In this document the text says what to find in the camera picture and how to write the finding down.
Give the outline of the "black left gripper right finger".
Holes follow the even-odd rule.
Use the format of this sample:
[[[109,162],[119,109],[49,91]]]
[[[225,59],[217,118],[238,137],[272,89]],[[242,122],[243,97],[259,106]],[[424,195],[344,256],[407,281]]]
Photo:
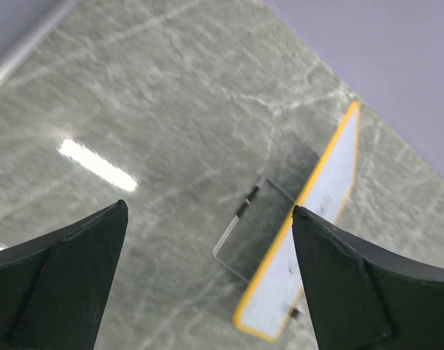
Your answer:
[[[305,287],[320,349],[444,349],[444,268],[335,227]]]

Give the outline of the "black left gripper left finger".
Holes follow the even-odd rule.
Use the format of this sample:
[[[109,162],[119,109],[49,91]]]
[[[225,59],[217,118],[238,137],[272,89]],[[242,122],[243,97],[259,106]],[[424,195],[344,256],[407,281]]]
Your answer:
[[[0,349],[93,349],[127,226],[119,200],[0,250]]]

